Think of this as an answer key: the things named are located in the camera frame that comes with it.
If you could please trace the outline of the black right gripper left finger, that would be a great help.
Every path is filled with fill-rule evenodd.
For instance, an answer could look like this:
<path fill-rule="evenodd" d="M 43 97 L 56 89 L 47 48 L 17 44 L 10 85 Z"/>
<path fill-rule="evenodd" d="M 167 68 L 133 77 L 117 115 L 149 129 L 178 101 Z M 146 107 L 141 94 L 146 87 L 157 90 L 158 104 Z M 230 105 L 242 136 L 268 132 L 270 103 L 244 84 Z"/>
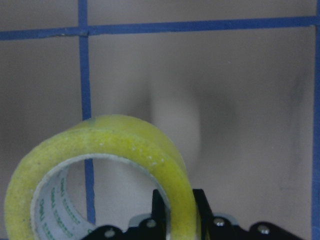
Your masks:
<path fill-rule="evenodd" d="M 165 240 L 167 230 L 166 206 L 158 190 L 152 192 L 151 236 L 152 240 Z"/>

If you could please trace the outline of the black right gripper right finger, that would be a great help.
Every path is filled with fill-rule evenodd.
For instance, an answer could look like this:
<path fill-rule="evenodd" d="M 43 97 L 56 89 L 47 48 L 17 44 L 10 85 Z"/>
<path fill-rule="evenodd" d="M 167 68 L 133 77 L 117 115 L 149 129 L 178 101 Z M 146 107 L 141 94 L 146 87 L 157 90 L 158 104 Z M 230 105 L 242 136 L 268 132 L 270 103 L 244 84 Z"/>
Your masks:
<path fill-rule="evenodd" d="M 192 192 L 196 203 L 196 237 L 198 240 L 210 240 L 213 212 L 203 189 L 193 189 Z"/>

